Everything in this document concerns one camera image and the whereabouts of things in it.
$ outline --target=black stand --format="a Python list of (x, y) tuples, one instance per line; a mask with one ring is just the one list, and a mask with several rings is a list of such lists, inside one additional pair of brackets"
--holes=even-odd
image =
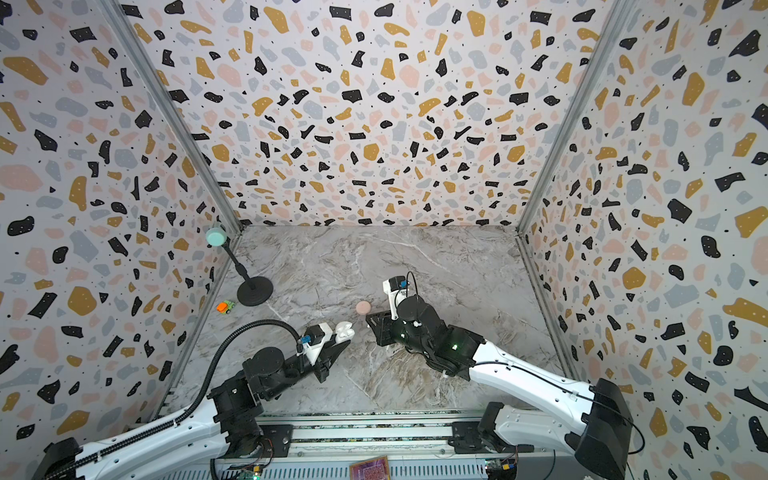
[(237, 301), (245, 306), (256, 306), (266, 302), (274, 290), (272, 282), (263, 276), (255, 276), (254, 278), (248, 276), (245, 266), (237, 261), (235, 254), (230, 250), (230, 239), (227, 239), (222, 248), (235, 263), (235, 270), (245, 279), (240, 288), (237, 289)]

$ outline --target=gray marble surface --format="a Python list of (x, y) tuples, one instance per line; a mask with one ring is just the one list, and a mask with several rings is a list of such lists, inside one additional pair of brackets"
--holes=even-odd
[[(281, 319), (303, 333), (308, 324), (353, 323), (352, 343), (322, 384), (307, 377), (268, 412), (361, 412), (484, 409), (491, 401), (525, 404), (496, 389), (443, 378), (419, 355), (401, 346), (379, 347), (355, 311), (367, 300), (387, 310), (382, 281), (411, 270), (419, 294), (447, 324), (483, 335), (512, 355), (562, 374), (544, 317), (514, 240), (503, 227), (248, 227), (236, 254), (252, 276), (270, 278), (275, 291), (263, 305), (237, 305), (228, 315), (209, 315), (179, 385), (171, 411), (197, 394), (210, 359), (229, 333), (257, 319)], [(219, 292), (235, 300), (241, 278), (230, 268)], [(284, 330), (261, 326), (235, 340), (219, 362), (212, 385), (241, 369), (264, 346), (286, 356), (293, 340)]]

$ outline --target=pink ball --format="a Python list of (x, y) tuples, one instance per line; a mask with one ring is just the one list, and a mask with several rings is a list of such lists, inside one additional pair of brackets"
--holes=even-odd
[(357, 306), (355, 306), (355, 310), (360, 315), (368, 315), (369, 313), (371, 313), (371, 304), (363, 300), (362, 302), (357, 303)]

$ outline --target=round black base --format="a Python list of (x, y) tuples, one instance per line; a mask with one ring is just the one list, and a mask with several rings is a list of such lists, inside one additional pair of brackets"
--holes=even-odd
[(256, 288), (252, 290), (248, 282), (243, 282), (237, 289), (237, 301), (245, 306), (261, 305), (272, 296), (272, 282), (263, 276), (255, 276), (251, 280)]

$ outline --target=pink speckle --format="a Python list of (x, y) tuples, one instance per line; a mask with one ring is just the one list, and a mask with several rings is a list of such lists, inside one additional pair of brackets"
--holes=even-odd
[(69, 88), (69, 91), (72, 92), (73, 94), (83, 93), (83, 85), (80, 83), (79, 80), (68, 81), (67, 88)]
[(418, 25), (418, 23), (416, 23), (416, 17), (413, 15), (411, 5), (406, 6), (406, 22), (408, 22), (408, 25), (411, 25), (411, 28), (415, 28)]
[(84, 393), (82, 396), (83, 405), (87, 405), (93, 402), (98, 402), (100, 398), (101, 398), (100, 393)]
[(744, 372), (749, 372), (755, 365), (757, 365), (758, 360), (759, 358), (754, 353), (749, 353), (745, 356), (739, 357), (737, 366)]
[(20, 329), (18, 327), (11, 327), (8, 329), (8, 334), (10, 334), (11, 338), (13, 338), (16, 341), (22, 341), (26, 340), (29, 337), (32, 336), (32, 331), (30, 329)]
[(689, 137), (696, 137), (701, 132), (701, 127), (695, 121), (692, 121), (685, 127), (685, 134)]
[(58, 360), (56, 330), (52, 326), (49, 325), (40, 330), (33, 351), (38, 358), (47, 360), (48, 363), (54, 363)]
[(661, 275), (659, 275), (656, 272), (651, 272), (650, 273), (650, 289), (655, 292), (656, 289), (659, 287), (659, 285), (661, 285), (661, 282), (663, 280), (664, 278)]
[(200, 14), (200, 17), (204, 21), (208, 22), (211, 25), (216, 24), (216, 20), (214, 20), (214, 17), (210, 16), (210, 13), (208, 13), (208, 10), (206, 10), (205, 7), (203, 7), (203, 4), (201, 4), (200, 2), (195, 2), (194, 4), (197, 7), (197, 13)]
[(401, 68), (399, 77), (407, 87), (417, 88), (419, 86), (419, 71), (411, 65)]
[(606, 244), (603, 246), (603, 251), (605, 253), (623, 253), (624, 252), (624, 244), (615, 238), (611, 238)]
[(701, 308), (695, 309), (689, 316), (688, 316), (688, 325), (690, 328), (694, 330), (698, 330), (701, 326), (701, 314), (704, 313), (704, 311)]
[(688, 258), (688, 250), (677, 243), (673, 243), (661, 254), (661, 258), (664, 260), (685, 260)]
[(34, 192), (43, 186), (40, 177), (26, 165), (4, 165), (0, 167), (0, 185), (9, 190)]
[(29, 249), (25, 265), (38, 275), (48, 275), (48, 261), (45, 258), (45, 250), (42, 248)]
[(34, 405), (27, 405), (26, 407), (24, 407), (24, 409), (23, 409), (23, 410), (21, 410), (21, 411), (18, 413), (18, 417), (19, 417), (20, 419), (24, 419), (24, 420), (26, 420), (26, 421), (29, 421), (29, 419), (31, 419), (31, 418), (32, 418), (32, 413), (33, 413), (34, 411), (35, 411), (35, 406), (34, 406)]
[(296, 30), (298, 30), (299, 33), (304, 32), (304, 24), (301, 22), (301, 18), (299, 17), (299, 12), (294, 10), (293, 13), (290, 14), (290, 21), (293, 22), (293, 24), (296, 26)]
[(712, 90), (707, 92), (707, 94), (704, 95), (704, 102), (701, 104), (701, 110), (699, 110), (699, 114), (706, 114), (710, 108), (712, 108), (712, 104), (715, 102), (715, 99), (719, 94), (720, 90)]
[(224, 81), (230, 84), (231, 87), (240, 88), (240, 72), (233, 67), (223, 63), (219, 64), (219, 68), (216, 69), (216, 73), (224, 79)]
[(760, 275), (768, 275), (768, 237), (755, 240), (752, 249), (752, 267)]
[(611, 128), (619, 118), (619, 105), (615, 101), (605, 107), (605, 126)]
[(315, 83), (315, 82), (317, 81), (317, 77), (315, 77), (314, 75), (310, 74), (310, 73), (309, 73), (308, 71), (306, 71), (306, 70), (302, 70), (302, 71), (301, 71), (301, 73), (300, 73), (300, 75), (301, 75), (301, 78), (303, 78), (303, 79), (304, 79), (304, 81), (305, 81), (305, 82), (306, 82), (308, 85), (311, 85), (311, 84), (313, 84), (313, 83)]
[(61, 75), (61, 67), (55, 61), (53, 61), (51, 57), (47, 56), (44, 51), (40, 50), (38, 52), (38, 58), (40, 63)]
[(11, 310), (11, 319), (20, 320), (27, 313), (27, 300), (23, 298), (13, 299), (13, 309)]
[(174, 306), (174, 318), (180, 319), (189, 315), (190, 306), (187, 302), (179, 302)]

